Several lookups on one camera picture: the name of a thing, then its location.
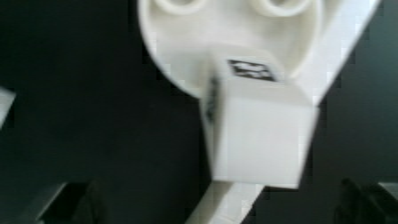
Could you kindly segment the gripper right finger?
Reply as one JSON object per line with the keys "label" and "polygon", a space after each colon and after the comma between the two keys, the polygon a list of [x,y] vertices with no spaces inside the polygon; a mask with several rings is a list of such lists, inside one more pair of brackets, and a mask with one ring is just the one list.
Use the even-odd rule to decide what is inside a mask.
{"label": "gripper right finger", "polygon": [[333,224],[398,224],[398,182],[341,181]]}

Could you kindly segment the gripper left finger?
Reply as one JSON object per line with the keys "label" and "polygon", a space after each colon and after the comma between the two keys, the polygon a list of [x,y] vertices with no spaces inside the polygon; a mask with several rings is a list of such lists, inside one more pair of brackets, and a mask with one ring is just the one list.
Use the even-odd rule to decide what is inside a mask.
{"label": "gripper left finger", "polygon": [[48,187],[13,224],[107,224],[107,206],[94,181]]}

